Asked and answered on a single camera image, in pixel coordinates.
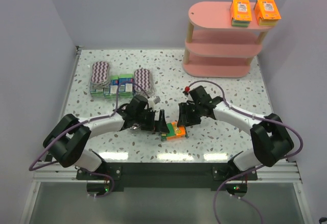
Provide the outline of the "orange green Sponge Daddy box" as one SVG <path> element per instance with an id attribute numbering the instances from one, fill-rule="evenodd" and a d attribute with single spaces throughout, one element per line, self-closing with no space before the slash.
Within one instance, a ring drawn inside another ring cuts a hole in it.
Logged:
<path id="1" fill-rule="evenodd" d="M 169 132 L 161 133 L 161 142 L 171 141 L 181 138 L 187 138 L 188 134 L 185 126 L 178 126 L 177 122 L 172 122 L 167 124 Z"/>

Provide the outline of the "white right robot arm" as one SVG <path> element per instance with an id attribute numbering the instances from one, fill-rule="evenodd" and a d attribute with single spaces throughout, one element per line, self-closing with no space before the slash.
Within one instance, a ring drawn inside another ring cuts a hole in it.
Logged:
<path id="1" fill-rule="evenodd" d="M 251 137 L 252 149 L 228 161 L 231 176 L 259 165 L 271 167 L 294 148 L 294 142 L 276 114 L 258 116 L 233 109 L 222 97 L 212 98 L 203 86 L 186 87 L 183 93 L 188 99 L 179 104 L 179 126 L 199 125 L 203 117 L 208 117 L 233 125 Z"/>

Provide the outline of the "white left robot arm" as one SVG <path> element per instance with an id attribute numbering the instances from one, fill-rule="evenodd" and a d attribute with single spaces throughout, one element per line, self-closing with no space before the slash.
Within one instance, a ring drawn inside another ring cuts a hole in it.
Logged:
<path id="1" fill-rule="evenodd" d="M 154 108 L 159 102 L 159 96 L 146 98 L 136 95 L 129 103 L 118 107 L 112 115 L 82 119 L 67 114 L 44 140 L 43 147 L 64 168 L 74 165 L 95 172 L 105 161 L 97 153 L 85 149 L 90 138 L 131 128 L 169 132 L 164 110 L 160 110 L 158 120 L 155 119 Z"/>

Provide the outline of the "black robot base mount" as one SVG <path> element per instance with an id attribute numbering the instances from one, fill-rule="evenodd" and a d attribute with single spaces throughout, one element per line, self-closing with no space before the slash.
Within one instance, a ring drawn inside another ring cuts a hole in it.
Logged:
<path id="1" fill-rule="evenodd" d="M 103 193 L 125 188 L 206 188 L 215 190 L 241 171 L 227 163 L 102 163 L 95 172 L 77 171 L 76 179 L 87 181 L 87 190 Z"/>

